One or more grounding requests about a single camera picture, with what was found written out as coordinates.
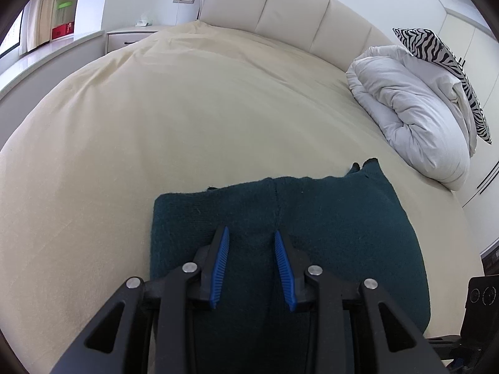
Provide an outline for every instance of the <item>window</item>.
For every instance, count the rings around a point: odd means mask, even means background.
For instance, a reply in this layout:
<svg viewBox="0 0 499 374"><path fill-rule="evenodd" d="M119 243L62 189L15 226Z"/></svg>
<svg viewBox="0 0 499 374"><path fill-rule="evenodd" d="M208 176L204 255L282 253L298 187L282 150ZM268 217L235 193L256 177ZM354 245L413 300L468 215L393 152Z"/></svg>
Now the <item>window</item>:
<svg viewBox="0 0 499 374"><path fill-rule="evenodd" d="M16 21L14 21L14 24L7 32L5 39L0 45L0 57L19 45L19 38L21 36L21 18L22 12L16 18Z"/></svg>

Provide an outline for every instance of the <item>metal bolt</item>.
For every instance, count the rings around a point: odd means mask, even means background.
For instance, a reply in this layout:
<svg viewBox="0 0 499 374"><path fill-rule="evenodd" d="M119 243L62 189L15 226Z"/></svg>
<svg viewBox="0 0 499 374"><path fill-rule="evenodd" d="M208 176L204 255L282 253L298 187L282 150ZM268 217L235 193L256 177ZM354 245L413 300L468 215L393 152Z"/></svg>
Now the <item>metal bolt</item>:
<svg viewBox="0 0 499 374"><path fill-rule="evenodd" d="M182 266L182 271L184 273L194 273L198 269L198 265L192 261L186 263Z"/></svg>
<svg viewBox="0 0 499 374"><path fill-rule="evenodd" d="M309 266L308 272L311 276L320 276L322 274L322 267L316 265Z"/></svg>
<svg viewBox="0 0 499 374"><path fill-rule="evenodd" d="M128 280L126 280L126 286L128 288L137 288L139 285L140 285L140 278L131 277Z"/></svg>
<svg viewBox="0 0 499 374"><path fill-rule="evenodd" d="M378 288L378 282L374 278L366 278L364 280L364 286L370 290L375 290Z"/></svg>

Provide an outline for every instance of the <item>dark green garment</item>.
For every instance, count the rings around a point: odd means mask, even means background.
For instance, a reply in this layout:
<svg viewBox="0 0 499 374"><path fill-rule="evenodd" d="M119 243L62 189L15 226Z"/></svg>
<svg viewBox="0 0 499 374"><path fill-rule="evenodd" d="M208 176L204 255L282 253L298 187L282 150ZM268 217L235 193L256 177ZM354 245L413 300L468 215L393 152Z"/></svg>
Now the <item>dark green garment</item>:
<svg viewBox="0 0 499 374"><path fill-rule="evenodd" d="M151 279L192 261L220 223L230 230L220 302L195 317L199 374L303 373L308 315L291 314L283 300L274 256L280 226L313 264L348 281L378 280L425 330L430 296L416 234L378 160L359 168L158 197Z"/></svg>

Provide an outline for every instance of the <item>mattress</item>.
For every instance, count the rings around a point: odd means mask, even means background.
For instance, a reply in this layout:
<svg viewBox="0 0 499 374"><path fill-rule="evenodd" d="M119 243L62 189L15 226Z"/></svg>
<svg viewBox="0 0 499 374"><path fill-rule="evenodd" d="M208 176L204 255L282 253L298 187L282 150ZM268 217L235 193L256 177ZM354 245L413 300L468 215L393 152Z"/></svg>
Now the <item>mattress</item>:
<svg viewBox="0 0 499 374"><path fill-rule="evenodd" d="M458 333L482 275L463 212L388 145L344 72L199 21L112 52L56 86L0 152L0 328L46 374L127 277L148 279L158 195L343 176L370 157L420 242L426 335Z"/></svg>

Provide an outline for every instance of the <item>headboard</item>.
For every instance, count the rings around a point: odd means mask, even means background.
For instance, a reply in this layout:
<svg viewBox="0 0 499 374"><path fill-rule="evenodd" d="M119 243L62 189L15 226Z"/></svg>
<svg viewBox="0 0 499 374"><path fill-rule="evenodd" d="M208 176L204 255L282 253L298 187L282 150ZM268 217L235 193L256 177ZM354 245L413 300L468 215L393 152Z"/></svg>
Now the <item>headboard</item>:
<svg viewBox="0 0 499 374"><path fill-rule="evenodd" d="M368 47L393 44L337 0L201 0L200 20L285 42L345 72Z"/></svg>

